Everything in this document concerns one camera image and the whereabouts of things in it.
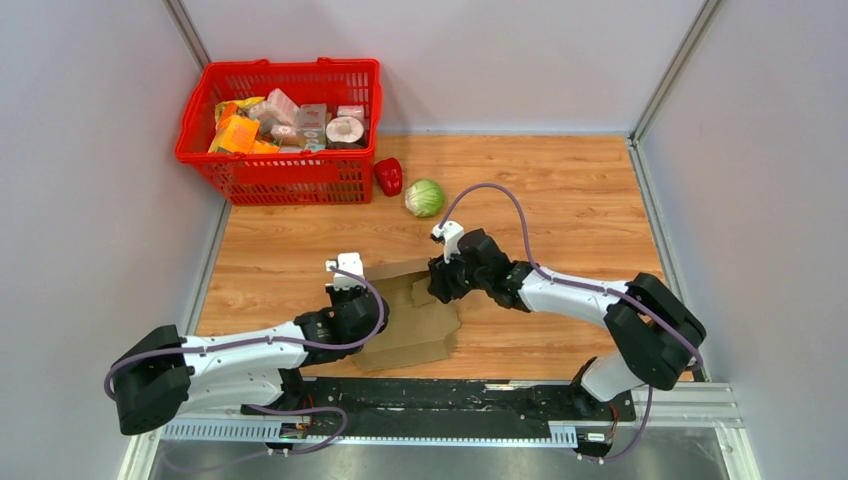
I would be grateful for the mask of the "pink white carton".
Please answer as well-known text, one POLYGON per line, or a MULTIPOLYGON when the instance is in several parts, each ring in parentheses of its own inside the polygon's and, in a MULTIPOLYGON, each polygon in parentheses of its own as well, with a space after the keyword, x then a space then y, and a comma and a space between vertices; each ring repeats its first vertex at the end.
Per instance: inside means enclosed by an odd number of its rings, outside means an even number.
POLYGON ((264 130, 270 130, 276 125, 294 126, 297 120, 299 106, 282 90, 276 88, 249 111, 249 117, 260 123, 264 130))

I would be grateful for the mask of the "orange snack box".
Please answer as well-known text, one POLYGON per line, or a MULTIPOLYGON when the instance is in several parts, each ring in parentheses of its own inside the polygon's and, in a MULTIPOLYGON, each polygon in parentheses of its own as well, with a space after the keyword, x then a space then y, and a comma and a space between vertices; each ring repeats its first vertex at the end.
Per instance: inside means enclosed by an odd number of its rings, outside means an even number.
POLYGON ((208 153, 248 153, 259 132, 260 123, 248 117, 234 114, 221 120, 208 153))

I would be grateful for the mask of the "brown cardboard box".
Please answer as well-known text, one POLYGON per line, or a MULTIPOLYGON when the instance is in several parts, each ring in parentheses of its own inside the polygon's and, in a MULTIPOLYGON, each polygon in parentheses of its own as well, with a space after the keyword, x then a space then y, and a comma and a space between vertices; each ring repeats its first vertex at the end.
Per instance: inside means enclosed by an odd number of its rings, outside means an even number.
POLYGON ((363 372, 444 360, 457 343, 461 326, 457 307, 444 304, 428 292, 427 258, 365 268, 365 278, 389 306, 386 328, 352 356, 363 372))

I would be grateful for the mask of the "yellow snack packet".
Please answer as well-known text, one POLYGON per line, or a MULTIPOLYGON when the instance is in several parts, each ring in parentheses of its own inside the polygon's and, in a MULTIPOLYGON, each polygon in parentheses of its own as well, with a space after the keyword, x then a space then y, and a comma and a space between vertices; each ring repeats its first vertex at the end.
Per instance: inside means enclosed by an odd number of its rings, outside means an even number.
POLYGON ((246 116, 248 112, 256 105, 264 101, 262 96, 249 97, 240 100, 223 101, 215 105, 214 119, 215 122, 225 120, 232 115, 246 116))

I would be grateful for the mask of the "beige small box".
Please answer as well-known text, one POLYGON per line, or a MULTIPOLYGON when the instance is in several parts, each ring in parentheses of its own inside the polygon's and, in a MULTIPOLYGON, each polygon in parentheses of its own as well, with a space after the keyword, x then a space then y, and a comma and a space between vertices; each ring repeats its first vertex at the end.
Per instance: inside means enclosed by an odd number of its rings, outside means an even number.
POLYGON ((304 150, 318 151, 326 147, 327 114, 327 105, 323 103, 304 104, 300 107, 296 130, 298 140, 304 150))

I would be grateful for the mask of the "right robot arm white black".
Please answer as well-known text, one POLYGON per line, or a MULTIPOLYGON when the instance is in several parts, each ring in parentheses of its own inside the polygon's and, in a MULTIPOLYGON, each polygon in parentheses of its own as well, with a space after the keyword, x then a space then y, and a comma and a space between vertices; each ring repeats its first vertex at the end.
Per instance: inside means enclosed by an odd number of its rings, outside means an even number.
POLYGON ((484 230, 449 221, 431 239, 442 245, 428 262, 429 293, 443 303, 483 291, 497 305, 551 313, 605 328, 616 350, 588 360, 570 382, 568 403, 578 416, 598 417, 618 395, 640 386, 670 391, 700 365, 707 332, 656 276, 601 281, 557 273, 510 259, 484 230))

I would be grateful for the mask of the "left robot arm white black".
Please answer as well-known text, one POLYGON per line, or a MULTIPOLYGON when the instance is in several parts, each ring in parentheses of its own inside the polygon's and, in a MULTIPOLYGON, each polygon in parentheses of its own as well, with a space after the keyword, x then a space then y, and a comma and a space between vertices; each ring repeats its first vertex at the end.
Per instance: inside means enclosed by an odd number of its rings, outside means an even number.
POLYGON ((331 304, 264 330, 219 337, 182 336, 174 325, 154 328, 118 360, 105 390, 119 430, 155 430, 179 415, 237 407, 291 415, 304 405, 299 369, 359 352, 388 324, 390 307, 367 287, 327 291, 331 304))

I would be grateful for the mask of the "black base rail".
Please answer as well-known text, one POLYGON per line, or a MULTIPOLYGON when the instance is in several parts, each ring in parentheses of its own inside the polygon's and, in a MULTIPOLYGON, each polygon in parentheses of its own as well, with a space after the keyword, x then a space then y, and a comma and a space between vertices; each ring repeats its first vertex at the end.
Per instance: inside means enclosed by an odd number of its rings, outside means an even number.
POLYGON ((743 420, 726 384, 679 383, 669 392, 640 387, 580 412, 564 381, 309 379, 315 415, 243 415, 208 410, 162 427, 163 441, 230 441, 280 448, 330 441, 580 449, 623 449, 649 428, 733 431, 743 420))

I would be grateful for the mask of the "green cabbage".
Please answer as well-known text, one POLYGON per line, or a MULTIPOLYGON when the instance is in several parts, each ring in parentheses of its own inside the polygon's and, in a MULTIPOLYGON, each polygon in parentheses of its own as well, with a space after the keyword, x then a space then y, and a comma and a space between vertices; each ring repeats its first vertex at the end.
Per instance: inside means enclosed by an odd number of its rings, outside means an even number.
POLYGON ((420 179, 409 186, 404 194, 404 206, 414 216, 425 218, 438 214, 445 202, 442 187, 430 179, 420 179))

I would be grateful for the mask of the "red plastic shopping basket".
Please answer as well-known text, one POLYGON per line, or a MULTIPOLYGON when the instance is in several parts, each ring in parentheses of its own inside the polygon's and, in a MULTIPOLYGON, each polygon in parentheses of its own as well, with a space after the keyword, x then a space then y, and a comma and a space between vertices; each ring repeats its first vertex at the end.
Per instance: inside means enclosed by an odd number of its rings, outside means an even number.
POLYGON ((237 206, 368 203, 383 103, 380 79, 381 65, 372 58, 210 63, 185 106, 175 156, 237 206), (275 88, 299 105, 363 107, 364 148, 259 155, 209 152, 217 104, 265 96, 275 88))

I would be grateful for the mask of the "red bell pepper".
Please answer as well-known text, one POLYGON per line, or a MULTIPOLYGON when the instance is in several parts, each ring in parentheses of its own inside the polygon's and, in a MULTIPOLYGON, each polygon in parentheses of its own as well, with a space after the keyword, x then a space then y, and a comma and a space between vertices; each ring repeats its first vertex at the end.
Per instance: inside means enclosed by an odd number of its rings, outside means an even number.
POLYGON ((403 189, 403 169, 399 160, 389 157, 374 164, 374 175, 384 195, 394 197, 403 189))

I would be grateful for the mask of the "white tape roll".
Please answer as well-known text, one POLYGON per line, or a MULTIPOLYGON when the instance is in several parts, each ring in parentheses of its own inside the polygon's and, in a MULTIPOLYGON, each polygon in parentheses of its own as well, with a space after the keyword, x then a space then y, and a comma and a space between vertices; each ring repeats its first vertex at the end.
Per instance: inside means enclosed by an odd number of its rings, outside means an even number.
POLYGON ((365 127, 354 117, 341 116, 330 120, 325 128, 327 146, 332 149, 364 149, 365 127))

